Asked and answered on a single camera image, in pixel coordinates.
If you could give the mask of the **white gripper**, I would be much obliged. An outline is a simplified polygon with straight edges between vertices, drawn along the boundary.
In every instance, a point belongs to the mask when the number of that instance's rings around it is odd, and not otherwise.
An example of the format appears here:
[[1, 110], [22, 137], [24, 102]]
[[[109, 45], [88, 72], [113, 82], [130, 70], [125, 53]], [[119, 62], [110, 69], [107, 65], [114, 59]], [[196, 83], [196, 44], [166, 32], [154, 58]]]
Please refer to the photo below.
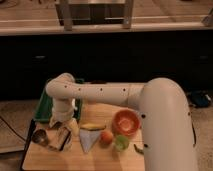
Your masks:
[[[56, 123], [64, 123], [69, 121], [68, 126], [74, 136], [79, 135], [79, 126], [74, 117], [74, 111], [78, 107], [75, 105], [74, 99], [53, 99], [52, 116], [49, 126], [53, 127]], [[70, 135], [70, 131], [66, 127], [61, 127], [57, 133], [56, 149], [61, 150]]]

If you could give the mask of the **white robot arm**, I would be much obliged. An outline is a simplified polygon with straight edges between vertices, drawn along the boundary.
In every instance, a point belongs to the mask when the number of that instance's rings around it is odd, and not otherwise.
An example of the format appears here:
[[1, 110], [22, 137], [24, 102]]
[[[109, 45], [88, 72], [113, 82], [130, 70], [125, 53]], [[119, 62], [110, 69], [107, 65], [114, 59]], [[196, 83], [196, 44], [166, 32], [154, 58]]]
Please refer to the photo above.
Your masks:
[[46, 93], [61, 115], [70, 99], [128, 107], [142, 118], [145, 171], [198, 171], [196, 134], [183, 89], [168, 78], [147, 83], [78, 84], [69, 73], [50, 80]]

